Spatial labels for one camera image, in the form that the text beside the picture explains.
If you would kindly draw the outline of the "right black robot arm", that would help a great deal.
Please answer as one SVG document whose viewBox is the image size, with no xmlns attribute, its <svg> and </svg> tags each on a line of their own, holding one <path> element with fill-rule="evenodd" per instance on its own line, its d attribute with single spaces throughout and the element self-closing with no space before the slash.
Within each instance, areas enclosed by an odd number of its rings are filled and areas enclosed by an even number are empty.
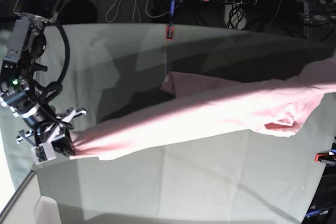
<svg viewBox="0 0 336 224">
<path fill-rule="evenodd" d="M 70 108 L 58 114 L 50 105 L 62 92 L 62 82 L 70 63 L 69 40 L 57 20 L 64 1 L 17 0 L 14 13 L 18 19 L 1 65 L 1 105 L 29 127 L 28 131 L 19 131 L 16 140 L 30 145 L 37 165 L 54 160 L 57 154 L 72 156 L 75 153 L 70 138 L 71 121 L 87 113 L 85 109 Z M 65 60 L 58 79 L 42 86 L 34 79 L 34 74 L 48 70 L 37 60 L 45 51 L 44 30 L 50 24 L 60 32 Z"/>
</svg>

